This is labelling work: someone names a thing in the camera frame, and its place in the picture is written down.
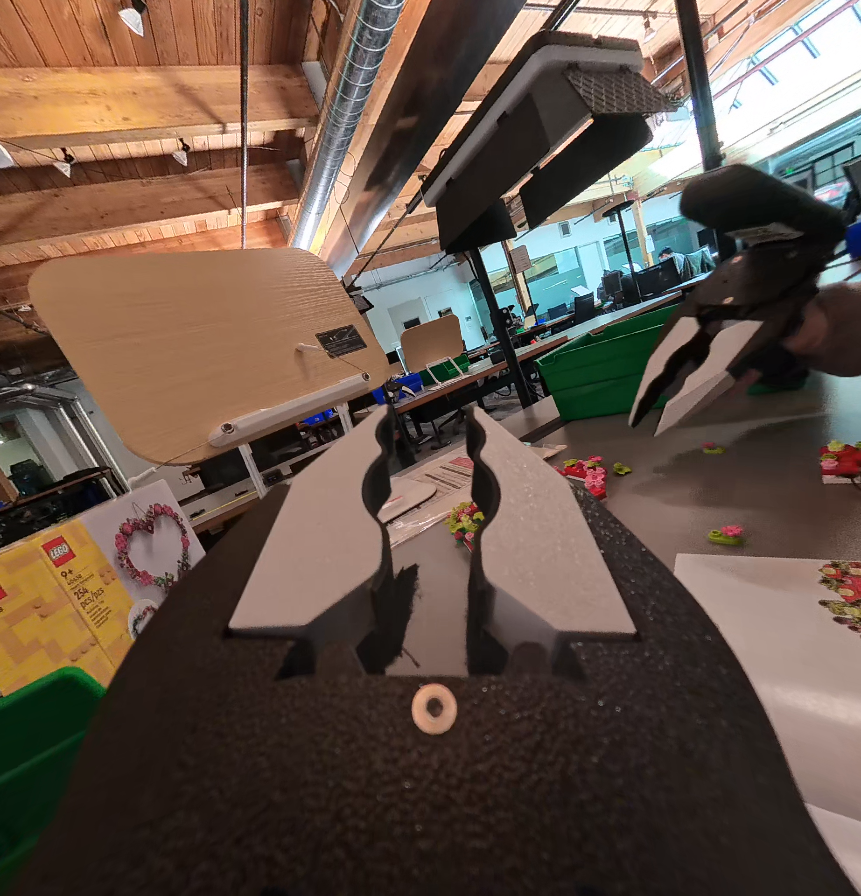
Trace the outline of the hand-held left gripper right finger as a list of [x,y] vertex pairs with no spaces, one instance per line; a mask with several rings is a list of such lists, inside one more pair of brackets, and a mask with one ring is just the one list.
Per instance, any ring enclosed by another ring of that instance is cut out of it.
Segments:
[[631,643],[635,626],[569,481],[482,410],[467,422],[473,534],[466,611],[470,676],[520,653],[555,671],[572,645]]

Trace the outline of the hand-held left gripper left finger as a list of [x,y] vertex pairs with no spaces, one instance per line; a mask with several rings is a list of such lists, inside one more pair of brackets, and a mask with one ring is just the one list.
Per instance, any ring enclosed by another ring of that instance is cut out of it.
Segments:
[[411,599],[397,593],[387,524],[420,503],[420,484],[391,480],[396,415],[377,408],[290,483],[228,624],[315,657],[345,644],[370,675],[402,652]]

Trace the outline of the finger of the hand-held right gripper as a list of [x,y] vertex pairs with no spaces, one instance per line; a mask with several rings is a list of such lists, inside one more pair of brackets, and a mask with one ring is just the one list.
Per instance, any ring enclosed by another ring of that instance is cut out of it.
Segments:
[[659,342],[646,364],[628,417],[631,428],[636,427],[671,389],[682,373],[688,373],[706,358],[712,335],[693,316],[676,317],[668,321]]
[[716,332],[703,362],[687,375],[682,387],[662,409],[656,436],[692,416],[735,383],[729,369],[738,356],[748,352],[749,343],[762,326],[762,322],[735,322]]

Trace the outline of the red lego frame segment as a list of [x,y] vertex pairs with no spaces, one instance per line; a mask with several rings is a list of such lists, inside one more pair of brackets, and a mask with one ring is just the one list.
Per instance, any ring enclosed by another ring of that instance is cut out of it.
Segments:
[[604,501],[607,496],[607,469],[600,455],[587,459],[569,459],[561,467],[556,467],[561,476],[585,487],[592,497]]

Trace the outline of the yellow lego box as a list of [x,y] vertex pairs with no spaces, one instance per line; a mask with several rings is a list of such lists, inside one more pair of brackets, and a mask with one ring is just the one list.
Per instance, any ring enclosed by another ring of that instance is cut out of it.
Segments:
[[0,549],[0,697],[64,667],[107,686],[204,558],[158,480]]

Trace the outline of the large green storage bin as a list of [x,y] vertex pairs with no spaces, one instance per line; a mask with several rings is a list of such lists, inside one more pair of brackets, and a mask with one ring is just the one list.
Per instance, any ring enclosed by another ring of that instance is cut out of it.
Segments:
[[542,380],[552,394],[614,384],[634,392],[663,325],[676,309],[659,308],[575,338],[536,361]]
[[596,383],[576,383],[549,387],[559,418],[565,422],[629,415],[635,405],[641,375],[625,376]]

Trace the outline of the computer monitor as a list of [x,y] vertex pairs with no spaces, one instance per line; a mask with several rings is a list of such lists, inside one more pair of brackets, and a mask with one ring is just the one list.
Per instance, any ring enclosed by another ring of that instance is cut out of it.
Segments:
[[669,293],[682,282],[682,268],[675,256],[645,268],[635,275],[635,284],[642,300]]

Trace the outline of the clear bag with white paper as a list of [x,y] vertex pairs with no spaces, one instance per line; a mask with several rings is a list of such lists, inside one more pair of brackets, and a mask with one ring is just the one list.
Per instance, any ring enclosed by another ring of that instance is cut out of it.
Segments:
[[433,458],[412,473],[393,476],[390,497],[378,514],[386,526],[391,547],[415,538],[436,524],[442,524],[448,531],[445,520],[450,510],[460,503],[474,502],[472,479],[473,461],[463,445]]

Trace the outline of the black building column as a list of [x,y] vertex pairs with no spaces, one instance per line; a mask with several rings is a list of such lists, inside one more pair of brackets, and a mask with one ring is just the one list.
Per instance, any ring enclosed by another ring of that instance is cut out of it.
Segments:
[[695,1],[675,1],[674,6],[679,22],[703,170],[709,172],[722,166],[723,154],[714,112],[701,21]]

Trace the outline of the black lamp stand pole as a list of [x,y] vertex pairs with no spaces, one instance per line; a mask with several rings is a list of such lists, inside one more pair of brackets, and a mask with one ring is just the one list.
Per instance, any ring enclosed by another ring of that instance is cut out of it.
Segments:
[[493,329],[496,335],[499,349],[503,354],[507,371],[513,379],[514,388],[516,390],[518,399],[521,402],[522,408],[528,409],[536,402],[536,397],[534,396],[534,394],[532,394],[527,385],[523,368],[521,367],[520,361],[516,356],[515,349],[508,333],[505,319],[503,317],[503,311],[498,306],[497,299],[490,282],[490,277],[487,273],[485,264],[482,259],[481,250],[479,248],[470,249],[468,251],[468,257],[471,268],[476,276],[477,281],[480,284],[485,303],[490,311],[490,319],[493,324]]

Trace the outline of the small green bin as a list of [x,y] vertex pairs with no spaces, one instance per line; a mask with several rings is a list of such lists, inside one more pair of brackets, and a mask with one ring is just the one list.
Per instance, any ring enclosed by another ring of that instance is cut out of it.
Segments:
[[467,376],[469,356],[462,353],[458,357],[442,357],[427,364],[419,371],[425,389],[436,389]]

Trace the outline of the large wooden tilting tabletop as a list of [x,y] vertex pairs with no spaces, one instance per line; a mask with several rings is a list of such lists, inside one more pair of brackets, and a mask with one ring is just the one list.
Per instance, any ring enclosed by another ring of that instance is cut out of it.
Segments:
[[339,279],[296,248],[67,257],[34,310],[125,448],[207,460],[390,376]]

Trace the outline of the black white overhead lamp panel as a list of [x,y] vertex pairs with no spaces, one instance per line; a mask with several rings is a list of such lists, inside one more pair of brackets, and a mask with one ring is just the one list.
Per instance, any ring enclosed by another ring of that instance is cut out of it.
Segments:
[[652,138],[675,104],[644,77],[632,39],[541,30],[505,68],[422,186],[442,252],[514,238],[505,196],[542,225]]

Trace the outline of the green plastic bin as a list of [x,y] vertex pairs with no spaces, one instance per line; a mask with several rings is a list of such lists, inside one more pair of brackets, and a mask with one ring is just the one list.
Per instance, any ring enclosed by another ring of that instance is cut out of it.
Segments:
[[105,692],[64,667],[0,699],[0,894],[52,821]]

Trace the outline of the silver ventilation duct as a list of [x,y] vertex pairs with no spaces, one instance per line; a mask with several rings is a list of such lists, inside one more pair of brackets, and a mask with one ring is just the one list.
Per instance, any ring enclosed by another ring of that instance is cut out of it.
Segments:
[[309,250],[312,245],[404,5],[348,4],[291,230],[294,248]]

